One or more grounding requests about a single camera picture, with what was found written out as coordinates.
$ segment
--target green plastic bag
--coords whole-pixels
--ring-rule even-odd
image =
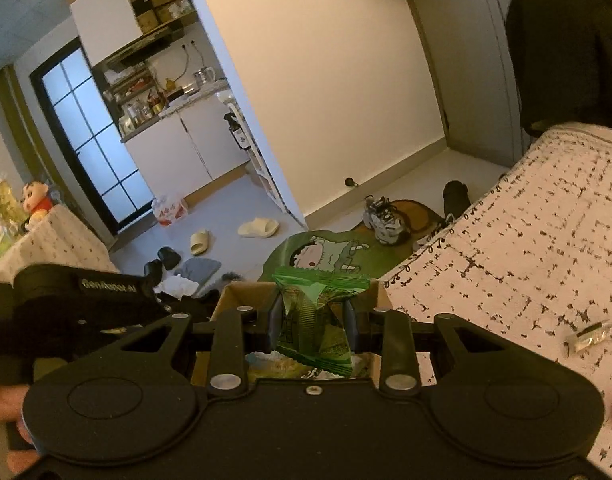
[[[340,301],[367,290],[366,276],[282,267],[273,274],[286,317],[277,350],[303,364],[345,377],[353,371]]]

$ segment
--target patterned bedsheet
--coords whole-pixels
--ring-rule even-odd
[[[588,377],[606,421],[590,460],[612,475],[612,339],[567,356],[566,336],[612,319],[612,130],[549,130],[449,230],[385,275],[418,321],[453,312]],[[420,360],[422,378],[432,368]]]

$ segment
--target human hand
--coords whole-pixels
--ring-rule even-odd
[[[0,385],[0,422],[17,422],[17,430],[22,438],[27,442],[32,442],[30,434],[26,429],[22,419],[22,405],[24,397],[29,389],[26,384],[21,386],[1,386]],[[8,468],[14,473],[21,473],[28,469],[39,459],[35,450],[28,451],[9,451],[6,455]]]

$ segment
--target range hood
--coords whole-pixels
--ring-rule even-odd
[[[168,48],[173,41],[183,37],[181,19],[172,20],[151,30],[141,38],[129,43],[112,56],[102,61],[102,64],[115,72],[121,72],[129,66],[147,60],[150,56]]]

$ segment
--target beige slipper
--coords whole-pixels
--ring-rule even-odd
[[[206,229],[196,232],[190,237],[190,251],[193,256],[205,253],[208,250],[209,234]]]
[[[239,236],[246,238],[268,238],[279,229],[279,222],[272,218],[255,218],[252,222],[242,224],[237,230]]]

